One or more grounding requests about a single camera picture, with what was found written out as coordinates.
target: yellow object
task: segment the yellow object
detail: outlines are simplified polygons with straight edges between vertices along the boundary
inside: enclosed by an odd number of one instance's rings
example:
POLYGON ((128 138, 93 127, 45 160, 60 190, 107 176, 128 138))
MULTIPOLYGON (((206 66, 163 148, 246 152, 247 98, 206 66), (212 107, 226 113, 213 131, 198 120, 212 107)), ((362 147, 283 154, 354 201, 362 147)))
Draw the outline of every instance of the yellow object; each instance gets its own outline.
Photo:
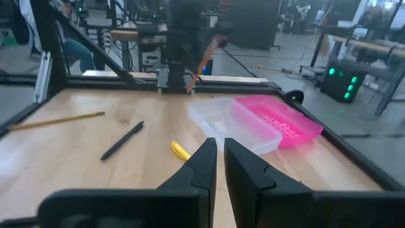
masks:
POLYGON ((190 158, 190 155, 175 141, 171 142, 171 149, 184 161, 187 161, 190 158))
POLYGON ((61 122, 67 122, 67 121, 72 121, 72 120, 80 120, 83 118, 98 117, 98 116, 105 115, 105 114, 106 113, 104 111, 98 111, 96 113, 77 115, 74 117, 65 117, 65 118, 58 118, 58 119, 54 119, 54 120, 40 121, 40 122, 36 122, 36 123, 14 125, 14 126, 10 127, 9 130, 16 131, 16 130, 30 129, 30 128, 34 128, 34 127, 42 127, 45 125, 58 124, 61 122))

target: concrete floor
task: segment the concrete floor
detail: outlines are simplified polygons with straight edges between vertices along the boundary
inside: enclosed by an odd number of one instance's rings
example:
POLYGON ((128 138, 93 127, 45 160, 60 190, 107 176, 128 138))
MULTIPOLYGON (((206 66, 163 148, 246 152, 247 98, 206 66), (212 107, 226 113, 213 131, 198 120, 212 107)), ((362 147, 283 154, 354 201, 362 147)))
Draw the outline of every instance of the concrete floor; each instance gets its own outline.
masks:
MULTIPOLYGON (((89 23, 104 23, 96 19, 90 19, 89 23)), ((405 104, 391 103, 381 117, 374 117, 373 113, 381 96, 375 95, 375 91, 371 89, 362 87, 352 104, 341 104, 320 93, 319 89, 296 75, 286 77, 283 73, 258 68, 258 65, 262 65, 264 68, 274 70, 286 68, 298 71, 299 65, 308 65, 311 61, 315 40, 312 35, 277 34, 275 44, 282 46, 280 51, 278 49, 272 49, 270 52, 245 50, 231 44, 227 46, 226 50, 230 51, 256 75, 276 82, 284 91, 293 89, 304 91, 304 107, 338 134, 384 135, 385 133, 405 132, 405 125, 403 125, 405 104)), ((27 71, 35 63, 27 60, 24 50, 27 48, 0 49, 0 66, 10 73, 28 73, 27 71)), ((122 65, 114 51, 109 51, 109 55, 119 65, 122 65)), ((137 67, 136 49, 132 51, 132 56, 137 67)), ((326 62, 326 57, 319 56, 317 65, 325 65, 326 62)), ((80 75, 78 63, 74 64, 70 70, 72 75, 80 75)), ((214 55, 213 74, 251 77, 222 50, 218 50, 214 55)), ((401 86, 397 93, 402 94, 402 92, 405 93, 405 86, 401 86)), ((0 87, 0 106, 6 107, 0 109, 0 123, 8 119, 12 113, 16 113, 30 104, 32 96, 32 89, 0 87)), ((404 139, 379 137, 376 139, 348 139, 347 142, 405 186, 405 175, 403 175, 405 153, 403 153, 403 149, 401 150, 405 147, 404 139)))

